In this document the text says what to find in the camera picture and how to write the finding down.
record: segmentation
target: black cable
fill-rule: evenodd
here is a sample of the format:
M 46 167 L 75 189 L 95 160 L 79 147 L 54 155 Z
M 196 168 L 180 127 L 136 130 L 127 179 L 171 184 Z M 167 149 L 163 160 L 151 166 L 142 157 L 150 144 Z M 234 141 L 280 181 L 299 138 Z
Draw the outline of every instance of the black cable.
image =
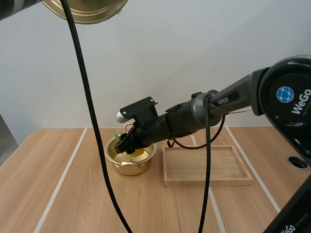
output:
M 221 130 L 223 129 L 224 123 L 225 123 L 225 115 L 223 115 L 223 117 L 222 117 L 222 122 L 220 123 L 219 129 L 218 129 L 218 131 L 216 132 L 216 134 L 213 136 L 213 138 L 210 140 L 210 143 L 212 143 L 212 142 L 218 137 L 218 135 L 220 134 Z M 169 142 L 168 142 L 169 147 L 173 147 L 173 146 L 174 146 L 174 143 L 176 143 L 177 145 L 179 145 L 181 148 L 184 148 L 184 149 L 187 149 L 187 150 L 202 149 L 202 148 L 206 147 L 206 145 L 207 145 L 207 144 L 205 143 L 205 144 L 200 145 L 200 146 L 197 146 L 197 147 L 187 147 L 187 146 L 182 145 L 182 144 L 181 144 L 180 142 L 178 142 L 176 139 L 173 139 L 173 143 L 172 143 L 172 144 L 169 144 Z
M 83 55 L 82 55 L 80 42 L 79 42 L 79 37 L 78 37 L 78 33 L 77 33 L 77 30 L 76 30 L 76 27 L 75 27 L 75 24 L 73 21 L 73 17 L 72 17 L 72 14 L 71 14 L 67 0 L 60 0 L 60 1 L 62 3 L 64 12 L 65 12 L 65 16 L 67 18 L 67 22 L 68 22 L 69 29 L 70 29 L 71 36 L 72 36 L 72 41 L 74 44 L 74 48 L 75 48 L 78 63 L 79 63 L 79 68 L 80 68 L 80 72 L 81 72 L 84 92 L 86 95 L 87 106 L 88 106 L 90 118 L 92 121 L 94 133 L 95 133 L 95 138 L 96 138 L 97 147 L 98 147 L 98 151 L 99 151 L 99 157 L 101 159 L 101 164 L 102 164 L 102 169 L 103 169 L 103 174 L 104 174 L 104 180 L 105 180 L 105 183 L 107 186 L 107 190 L 108 190 L 108 193 L 110 195 L 112 204 L 115 207 L 116 212 L 117 212 L 121 222 L 123 223 L 124 227 L 126 228 L 127 232 L 133 233 L 132 230 L 130 229 L 129 225 L 127 224 L 127 222 L 126 222 L 126 220 L 125 220 L 125 218 L 124 218 L 124 216 L 123 216 L 123 214 L 122 214 L 122 212 L 118 206 L 117 200 L 115 198 L 115 195 L 113 193 L 111 183 L 109 180 L 109 175 L 108 175 L 107 166 L 106 166 L 106 160 L 105 160 L 105 156 L 104 156 L 104 146 L 103 146 L 101 133 L 100 133 L 98 123 L 97 123 L 97 119 L 96 119 L 96 115 L 95 115 L 93 100 L 92 100 L 91 91 L 89 88 L 89 83 L 88 83 L 87 74 L 86 74 L 86 67 L 84 64 Z
M 205 176 L 205 188 L 204 188 L 204 197 L 203 197 L 203 206 L 202 206 L 202 213 L 201 213 L 201 220 L 200 220 L 200 226 L 199 226 L 199 231 L 198 233 L 201 233 L 203 231 L 203 226 L 204 226 L 204 220 L 205 220 L 205 213 L 206 213 L 206 208 L 207 208 L 207 198 L 208 198 L 208 189 L 209 189 L 209 178 L 210 178 L 210 157 L 211 157 L 211 152 L 210 152 L 210 131 L 209 131 L 209 121 L 208 121 L 208 116 L 209 116 L 209 106 L 208 106 L 208 98 L 209 96 L 207 95 L 205 97 L 204 101 L 204 109 L 205 109 L 205 131 L 206 131 L 206 176 Z

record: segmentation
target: robotic arm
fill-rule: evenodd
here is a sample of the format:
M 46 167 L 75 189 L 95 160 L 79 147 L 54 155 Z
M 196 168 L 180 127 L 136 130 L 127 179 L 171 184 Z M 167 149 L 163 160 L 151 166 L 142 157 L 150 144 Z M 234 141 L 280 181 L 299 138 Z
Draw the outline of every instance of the robotic arm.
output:
M 117 152 L 133 153 L 165 139 L 189 135 L 205 128 L 204 99 L 209 94 L 210 126 L 221 115 L 251 106 L 255 115 L 265 114 L 275 128 L 311 165 L 311 56 L 284 59 L 256 70 L 226 89 L 195 93 L 158 116 L 155 101 L 145 98 L 120 109 L 117 121 L 134 119 L 129 133 L 121 136 Z M 311 232 L 311 175 L 284 206 L 264 233 Z

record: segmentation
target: green object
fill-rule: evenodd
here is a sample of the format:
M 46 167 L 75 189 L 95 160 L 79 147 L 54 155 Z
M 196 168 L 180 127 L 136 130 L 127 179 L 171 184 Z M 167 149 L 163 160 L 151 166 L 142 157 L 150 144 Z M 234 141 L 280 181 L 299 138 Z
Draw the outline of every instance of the green object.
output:
M 117 134 L 115 132 L 115 139 L 116 139 L 116 142 L 113 144 L 113 146 L 115 146 L 116 144 L 118 144 L 120 142 L 120 136 L 122 135 L 123 133 L 120 132 L 119 134 Z
M 115 132 L 115 139 L 117 140 L 117 141 L 119 141 L 120 140 L 120 136 L 119 135 L 117 135 L 117 133 Z

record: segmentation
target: pot handle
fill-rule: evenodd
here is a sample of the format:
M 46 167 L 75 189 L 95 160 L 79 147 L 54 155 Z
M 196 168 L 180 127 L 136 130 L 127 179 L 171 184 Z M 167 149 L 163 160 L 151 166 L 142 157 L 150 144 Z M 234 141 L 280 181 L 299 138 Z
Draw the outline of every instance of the pot handle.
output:
M 118 167 L 121 168 L 123 166 L 128 166 L 128 165 L 131 165 L 131 166 L 139 166 L 138 162 L 136 161 L 133 161 L 133 162 L 121 162 Z
M 134 123 L 133 123 L 133 122 L 130 122 L 130 123 L 127 123 L 127 124 L 124 126 L 124 132 L 125 132 L 125 133 L 126 133 L 126 130 L 127 130 L 127 126 L 129 126 L 129 125 L 132 125 L 132 127 L 133 127 Z

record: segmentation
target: wooden table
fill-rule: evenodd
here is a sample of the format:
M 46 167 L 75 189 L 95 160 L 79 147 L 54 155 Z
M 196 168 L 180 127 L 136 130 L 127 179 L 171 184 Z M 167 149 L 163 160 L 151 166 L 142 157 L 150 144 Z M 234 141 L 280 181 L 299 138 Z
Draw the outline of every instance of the wooden table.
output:
M 103 142 L 119 131 L 101 129 Z M 186 145 L 204 141 L 204 131 L 180 139 Z M 310 174 L 287 164 L 284 157 L 297 153 L 273 127 L 224 128 L 213 144 L 234 145 L 255 182 L 210 189 L 206 233 L 261 233 Z M 110 163 L 107 168 L 133 232 L 197 232 L 204 188 L 164 187 L 161 149 L 140 175 L 120 175 Z M 92 129 L 36 131 L 2 165 L 0 232 L 126 232 L 104 183 Z

